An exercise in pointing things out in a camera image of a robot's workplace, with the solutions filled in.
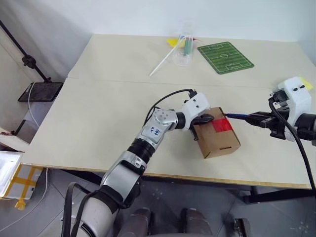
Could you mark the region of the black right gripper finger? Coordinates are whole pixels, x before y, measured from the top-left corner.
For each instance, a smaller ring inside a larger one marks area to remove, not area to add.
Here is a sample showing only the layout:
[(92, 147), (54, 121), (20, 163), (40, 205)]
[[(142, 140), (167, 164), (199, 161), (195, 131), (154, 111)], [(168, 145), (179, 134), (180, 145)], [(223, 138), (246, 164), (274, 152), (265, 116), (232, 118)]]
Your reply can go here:
[(270, 127), (269, 118), (246, 118), (245, 121), (250, 125), (261, 127), (261, 128)]
[(259, 112), (249, 114), (248, 117), (250, 119), (268, 119), (271, 117), (271, 113), (259, 111)]

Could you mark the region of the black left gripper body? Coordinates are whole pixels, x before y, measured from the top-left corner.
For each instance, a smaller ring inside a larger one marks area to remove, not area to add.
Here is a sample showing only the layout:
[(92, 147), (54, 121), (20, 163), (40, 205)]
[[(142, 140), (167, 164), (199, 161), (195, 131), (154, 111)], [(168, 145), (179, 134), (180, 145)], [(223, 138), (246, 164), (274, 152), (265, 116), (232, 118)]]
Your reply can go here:
[(191, 121), (191, 124), (190, 124), (189, 129), (193, 128), (194, 125), (201, 125), (201, 124), (197, 124), (197, 118), (198, 118), (198, 117), (194, 118), (194, 119)]

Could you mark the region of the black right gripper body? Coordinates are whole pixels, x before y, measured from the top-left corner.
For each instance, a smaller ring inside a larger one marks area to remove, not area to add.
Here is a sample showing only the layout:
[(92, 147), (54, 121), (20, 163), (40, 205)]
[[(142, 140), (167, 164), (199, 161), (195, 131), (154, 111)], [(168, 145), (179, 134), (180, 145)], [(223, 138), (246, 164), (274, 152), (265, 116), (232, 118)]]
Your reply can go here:
[(278, 139), (285, 139), (285, 128), (286, 128), (286, 118), (279, 112), (275, 106), (275, 102), (285, 102), (288, 99), (284, 90), (279, 90), (274, 92), (273, 95), (268, 99), (269, 107), (271, 112), (269, 116), (261, 121), (261, 126), (263, 128), (268, 128), (271, 133), (270, 136)]

